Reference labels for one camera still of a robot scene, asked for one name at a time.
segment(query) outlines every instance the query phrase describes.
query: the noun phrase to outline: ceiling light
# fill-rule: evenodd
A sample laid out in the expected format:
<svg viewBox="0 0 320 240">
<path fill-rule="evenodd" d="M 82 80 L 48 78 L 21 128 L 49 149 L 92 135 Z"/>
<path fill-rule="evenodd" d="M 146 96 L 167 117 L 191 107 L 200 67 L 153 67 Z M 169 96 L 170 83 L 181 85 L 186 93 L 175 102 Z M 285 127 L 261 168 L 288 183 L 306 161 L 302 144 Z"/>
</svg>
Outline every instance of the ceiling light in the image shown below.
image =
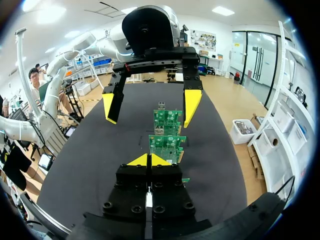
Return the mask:
<svg viewBox="0 0 320 240">
<path fill-rule="evenodd" d="M 40 0 L 25 0 L 22 5 L 22 10 L 24 12 L 27 12 L 27 11 L 33 9 L 39 2 L 40 2 Z"/>
<path fill-rule="evenodd" d="M 57 21 L 65 13 L 66 9 L 60 6 L 50 6 L 39 11 L 38 24 L 51 24 Z"/>
<path fill-rule="evenodd" d="M 123 12 L 124 14 L 129 14 L 129 13 L 131 13 L 133 10 L 135 10 L 137 8 L 138 8 L 137 6 L 129 7 L 129 8 L 121 10 L 121 12 Z"/>
<path fill-rule="evenodd" d="M 74 37 L 78 36 L 79 33 L 80 33 L 80 31 L 70 31 L 64 37 L 65 38 L 74 38 Z"/>
<path fill-rule="evenodd" d="M 24 62 L 25 60 L 26 60 L 26 57 L 24 56 L 24 57 L 22 58 L 22 62 Z"/>
<path fill-rule="evenodd" d="M 217 14 L 221 14 L 223 16 L 229 16 L 229 15 L 235 14 L 234 11 L 231 11 L 223 6 L 215 7 L 214 9 L 212 9 L 212 12 L 215 12 Z"/>
<path fill-rule="evenodd" d="M 269 35 L 266 35 L 266 34 L 263 34 L 262 36 L 263 36 L 263 38 L 265 40 L 268 40 L 268 41 L 271 41 L 271 42 L 274 42 L 274 43 L 276 42 L 276 40 L 274 40 L 274 38 L 272 36 L 269 36 Z"/>
<path fill-rule="evenodd" d="M 49 48 L 47 51 L 45 51 L 44 53 L 47 54 L 47 53 L 50 53 L 52 52 L 53 50 L 55 50 L 56 48 L 55 47 L 51 47 Z"/>
</svg>

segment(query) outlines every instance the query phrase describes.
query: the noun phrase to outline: glass door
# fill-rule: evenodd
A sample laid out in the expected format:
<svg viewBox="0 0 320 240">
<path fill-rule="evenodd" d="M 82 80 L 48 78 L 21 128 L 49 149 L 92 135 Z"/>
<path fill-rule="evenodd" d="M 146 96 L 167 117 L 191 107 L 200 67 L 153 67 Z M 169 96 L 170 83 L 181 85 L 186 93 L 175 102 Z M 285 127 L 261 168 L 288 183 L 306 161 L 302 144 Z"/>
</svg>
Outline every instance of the glass door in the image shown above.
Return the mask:
<svg viewBox="0 0 320 240">
<path fill-rule="evenodd" d="M 263 105 L 276 68 L 277 38 L 271 34 L 248 32 L 247 59 L 242 85 Z"/>
<path fill-rule="evenodd" d="M 242 75 L 246 60 L 246 32 L 232 33 L 232 54 L 230 60 L 230 73 Z"/>
</svg>

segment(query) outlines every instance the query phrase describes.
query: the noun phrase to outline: black tabletop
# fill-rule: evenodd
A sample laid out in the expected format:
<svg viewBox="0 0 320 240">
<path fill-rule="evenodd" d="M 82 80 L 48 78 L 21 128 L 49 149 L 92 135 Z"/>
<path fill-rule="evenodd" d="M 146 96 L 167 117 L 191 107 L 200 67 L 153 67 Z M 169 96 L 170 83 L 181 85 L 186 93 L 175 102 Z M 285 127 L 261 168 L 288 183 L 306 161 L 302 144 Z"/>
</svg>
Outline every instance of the black tabletop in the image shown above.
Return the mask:
<svg viewBox="0 0 320 240">
<path fill-rule="evenodd" d="M 81 223 L 84 212 L 102 215 L 102 205 L 116 180 L 120 164 L 149 152 L 153 110 L 165 102 L 167 110 L 183 109 L 183 84 L 126 84 L 118 123 L 105 119 L 100 101 L 82 120 L 55 159 L 37 203 L 68 228 Z M 180 167 L 190 178 L 186 189 L 198 221 L 212 225 L 247 206 L 246 187 L 228 132 L 204 92 L 188 128 L 188 144 Z"/>
</svg>

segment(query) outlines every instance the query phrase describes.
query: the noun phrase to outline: desk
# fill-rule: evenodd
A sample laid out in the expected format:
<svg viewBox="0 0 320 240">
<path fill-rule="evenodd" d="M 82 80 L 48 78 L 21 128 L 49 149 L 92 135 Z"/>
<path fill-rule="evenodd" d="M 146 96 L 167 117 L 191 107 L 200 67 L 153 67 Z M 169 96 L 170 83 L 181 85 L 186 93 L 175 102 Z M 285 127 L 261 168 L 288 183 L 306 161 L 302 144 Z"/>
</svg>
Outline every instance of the desk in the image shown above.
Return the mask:
<svg viewBox="0 0 320 240">
<path fill-rule="evenodd" d="M 183 84 L 126 84 L 116 125 L 106 121 L 100 101 L 81 121 L 55 159 L 37 203 L 68 228 L 80 224 L 84 212 L 102 215 L 102 205 L 116 181 L 120 164 L 149 152 L 154 129 L 153 110 L 183 109 Z M 180 167 L 190 178 L 186 189 L 196 219 L 215 225 L 247 206 L 243 174 L 228 132 L 203 92 L 193 119 L 182 136 L 188 137 Z"/>
</svg>

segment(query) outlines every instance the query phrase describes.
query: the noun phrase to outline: ceiling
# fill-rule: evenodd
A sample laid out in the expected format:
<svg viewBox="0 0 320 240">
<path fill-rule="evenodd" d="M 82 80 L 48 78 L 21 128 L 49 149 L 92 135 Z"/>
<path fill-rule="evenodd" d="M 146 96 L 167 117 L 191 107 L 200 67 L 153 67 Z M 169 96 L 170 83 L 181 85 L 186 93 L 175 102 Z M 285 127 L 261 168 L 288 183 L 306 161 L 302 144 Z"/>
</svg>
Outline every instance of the ceiling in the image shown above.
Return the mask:
<svg viewBox="0 0 320 240">
<path fill-rule="evenodd" d="M 278 20 L 284 18 L 275 10 L 275 7 L 267 0 L 193 0 L 186 3 L 185 0 L 103 0 L 104 3 L 118 10 L 139 7 L 143 5 L 167 5 L 173 8 L 177 15 L 192 15 L 215 20 L 228 25 L 258 24 L 277 26 Z M 48 24 L 38 24 L 37 16 L 47 6 L 60 6 L 66 9 L 62 17 Z M 223 16 L 212 12 L 217 6 L 223 6 L 235 12 L 230 16 Z M 29 12 L 17 9 L 14 20 L 7 26 L 6 36 L 0 43 L 0 85 L 8 79 L 9 73 L 14 70 L 17 61 L 15 44 L 15 31 L 27 27 L 23 39 L 23 54 L 26 56 L 25 66 L 45 58 L 49 48 L 67 44 L 71 39 L 65 38 L 70 31 L 81 33 L 93 30 L 101 25 L 122 19 L 125 15 L 109 17 L 94 13 L 108 13 L 107 6 L 100 0 L 42 0 Z"/>
</svg>

